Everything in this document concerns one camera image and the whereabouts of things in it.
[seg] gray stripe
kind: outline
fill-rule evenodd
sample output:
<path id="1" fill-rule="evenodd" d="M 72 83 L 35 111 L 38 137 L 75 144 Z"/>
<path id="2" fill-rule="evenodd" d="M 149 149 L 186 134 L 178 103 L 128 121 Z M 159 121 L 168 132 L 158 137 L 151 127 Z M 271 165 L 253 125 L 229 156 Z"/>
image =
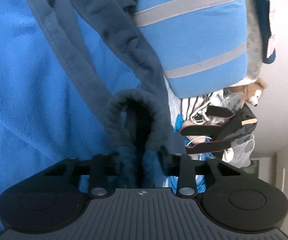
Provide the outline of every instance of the gray stripe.
<path id="1" fill-rule="evenodd" d="M 173 0 L 133 14 L 138 27 L 236 0 Z"/>
<path id="2" fill-rule="evenodd" d="M 234 49 L 230 50 L 229 52 L 226 52 L 224 54 L 221 54 L 217 57 L 204 60 L 202 62 L 182 67 L 182 68 L 177 68 L 177 69 L 172 69 L 172 70 L 166 70 L 164 71 L 164 74 L 167 78 L 178 78 L 178 77 L 185 77 L 188 75 L 192 75 L 195 73 L 202 72 L 204 70 L 208 70 L 214 67 L 217 67 L 219 65 L 222 65 L 226 62 L 229 62 L 242 54 L 246 53 L 246 42 L 235 47 Z"/>

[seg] metal screw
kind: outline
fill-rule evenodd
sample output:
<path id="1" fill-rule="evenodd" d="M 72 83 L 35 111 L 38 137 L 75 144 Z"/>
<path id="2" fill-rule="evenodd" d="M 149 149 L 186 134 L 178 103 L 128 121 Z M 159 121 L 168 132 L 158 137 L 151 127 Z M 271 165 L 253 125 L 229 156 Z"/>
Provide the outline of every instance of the metal screw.
<path id="1" fill-rule="evenodd" d="M 183 187 L 180 189 L 180 193 L 182 195 L 185 195 L 185 196 L 190 196 L 190 195 L 193 195 L 195 193 L 195 190 L 193 190 L 190 187 Z"/>
<path id="2" fill-rule="evenodd" d="M 91 193 L 95 196 L 105 195 L 106 192 L 107 192 L 107 190 L 102 188 L 102 187 L 96 187 L 96 188 L 92 189 L 92 191 L 91 191 Z"/>

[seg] logo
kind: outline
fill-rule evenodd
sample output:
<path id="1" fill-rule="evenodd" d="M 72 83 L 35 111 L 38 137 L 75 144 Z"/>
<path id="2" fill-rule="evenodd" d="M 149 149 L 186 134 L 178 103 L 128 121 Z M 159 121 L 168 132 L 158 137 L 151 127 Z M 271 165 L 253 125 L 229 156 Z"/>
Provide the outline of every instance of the logo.
<path id="1" fill-rule="evenodd" d="M 140 192 L 138 192 L 137 194 L 141 195 L 141 196 L 145 196 L 148 192 L 141 190 Z"/>

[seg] teddy bear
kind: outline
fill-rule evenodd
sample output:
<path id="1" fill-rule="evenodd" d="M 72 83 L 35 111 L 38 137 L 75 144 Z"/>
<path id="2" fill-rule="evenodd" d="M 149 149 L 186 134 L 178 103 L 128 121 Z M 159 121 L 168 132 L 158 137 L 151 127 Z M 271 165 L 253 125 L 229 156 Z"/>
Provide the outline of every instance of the teddy bear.
<path id="1" fill-rule="evenodd" d="M 263 94 L 263 91 L 267 88 L 267 83 L 264 82 L 262 78 L 258 78 L 254 83 L 238 86 L 238 87 L 228 87 L 227 89 L 233 93 L 242 92 L 244 93 L 244 98 L 241 105 L 244 102 L 248 102 L 253 106 L 257 106 L 258 100 Z"/>

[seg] navy fleece loop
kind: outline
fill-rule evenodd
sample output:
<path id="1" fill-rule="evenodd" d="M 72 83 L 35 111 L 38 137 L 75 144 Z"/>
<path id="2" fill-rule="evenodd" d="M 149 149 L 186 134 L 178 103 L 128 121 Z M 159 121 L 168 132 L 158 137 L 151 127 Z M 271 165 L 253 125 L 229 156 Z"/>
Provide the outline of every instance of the navy fleece loop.
<path id="1" fill-rule="evenodd" d="M 112 143 L 116 147 L 132 147 L 130 139 L 123 132 L 121 126 L 121 113 L 127 101 L 134 100 L 145 106 L 153 118 L 151 133 L 148 136 L 145 150 L 159 151 L 172 134 L 170 122 L 163 114 L 162 105 L 152 94 L 139 89 L 123 90 L 116 93 L 107 104 L 105 118 L 105 131 L 111 136 Z"/>

